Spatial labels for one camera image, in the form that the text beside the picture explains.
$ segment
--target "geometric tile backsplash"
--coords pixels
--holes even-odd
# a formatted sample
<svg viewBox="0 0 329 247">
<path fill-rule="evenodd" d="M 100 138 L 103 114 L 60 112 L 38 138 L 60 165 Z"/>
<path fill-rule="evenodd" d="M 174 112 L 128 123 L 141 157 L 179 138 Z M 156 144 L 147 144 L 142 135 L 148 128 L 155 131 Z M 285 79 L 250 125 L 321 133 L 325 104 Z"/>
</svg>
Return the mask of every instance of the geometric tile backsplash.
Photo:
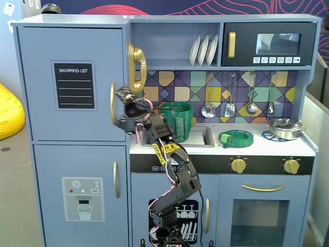
<svg viewBox="0 0 329 247">
<path fill-rule="evenodd" d="M 224 117 L 225 106 L 230 102 L 229 78 L 230 73 L 236 74 L 235 91 L 232 101 L 235 103 L 235 117 Z M 209 80 L 208 73 L 213 73 Z M 193 106 L 193 115 L 198 122 L 236 122 L 236 123 L 265 123 L 269 119 L 291 117 L 294 102 L 297 71 L 277 72 L 277 88 L 271 84 L 270 71 L 256 71 L 253 102 L 258 106 L 254 115 L 246 111 L 249 102 L 249 71 L 190 71 L 166 70 L 148 71 L 147 81 L 143 92 L 137 94 L 153 103 L 154 107 L 165 102 L 182 101 Z M 211 92 L 210 102 L 216 106 L 216 116 L 205 118 L 201 108 L 208 102 L 208 89 Z M 231 92 L 234 90 L 234 80 L 231 80 Z M 273 92 L 275 114 L 267 115 L 269 94 Z"/>
</svg>

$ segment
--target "oven door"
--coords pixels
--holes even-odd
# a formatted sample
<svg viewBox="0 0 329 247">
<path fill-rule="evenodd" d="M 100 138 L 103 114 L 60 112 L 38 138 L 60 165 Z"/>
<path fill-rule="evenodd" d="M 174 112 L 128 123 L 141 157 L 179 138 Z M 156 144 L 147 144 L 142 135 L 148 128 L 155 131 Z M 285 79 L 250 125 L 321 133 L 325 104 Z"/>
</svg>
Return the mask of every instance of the oven door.
<svg viewBox="0 0 329 247">
<path fill-rule="evenodd" d="M 226 23 L 222 66 L 311 65 L 316 23 Z"/>
<path fill-rule="evenodd" d="M 299 246 L 309 179 L 220 174 L 216 246 Z"/>
</svg>

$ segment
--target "oven window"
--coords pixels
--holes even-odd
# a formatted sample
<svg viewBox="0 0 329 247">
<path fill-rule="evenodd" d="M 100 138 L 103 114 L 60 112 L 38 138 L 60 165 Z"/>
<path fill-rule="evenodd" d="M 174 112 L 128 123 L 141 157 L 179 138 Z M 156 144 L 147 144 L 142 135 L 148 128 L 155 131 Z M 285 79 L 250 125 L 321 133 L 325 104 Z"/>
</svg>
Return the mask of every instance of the oven window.
<svg viewBox="0 0 329 247">
<path fill-rule="evenodd" d="M 231 246 L 282 247 L 289 201 L 233 202 Z"/>
<path fill-rule="evenodd" d="M 299 52 L 300 33 L 259 33 L 256 54 L 283 55 Z"/>
</svg>

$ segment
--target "yellow bean bag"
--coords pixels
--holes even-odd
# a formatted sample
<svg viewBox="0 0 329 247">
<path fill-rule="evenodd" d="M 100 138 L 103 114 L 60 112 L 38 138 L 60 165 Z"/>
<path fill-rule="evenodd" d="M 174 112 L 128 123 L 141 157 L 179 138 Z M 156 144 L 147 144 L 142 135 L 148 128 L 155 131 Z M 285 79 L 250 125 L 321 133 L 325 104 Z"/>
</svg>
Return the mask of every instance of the yellow bean bag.
<svg viewBox="0 0 329 247">
<path fill-rule="evenodd" d="M 22 104 L 0 83 L 0 140 L 19 132 L 24 123 Z"/>
</svg>

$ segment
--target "cup icon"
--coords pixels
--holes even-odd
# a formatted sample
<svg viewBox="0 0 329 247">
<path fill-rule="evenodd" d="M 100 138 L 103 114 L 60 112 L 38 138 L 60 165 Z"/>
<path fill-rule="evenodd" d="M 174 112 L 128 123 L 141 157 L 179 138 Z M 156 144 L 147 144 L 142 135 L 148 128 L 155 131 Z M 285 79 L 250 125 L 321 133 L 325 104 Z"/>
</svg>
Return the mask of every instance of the cup icon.
<svg viewBox="0 0 329 247">
<path fill-rule="evenodd" d="M 93 207 L 91 206 L 78 206 L 80 220 L 91 220 L 92 209 Z"/>
</svg>

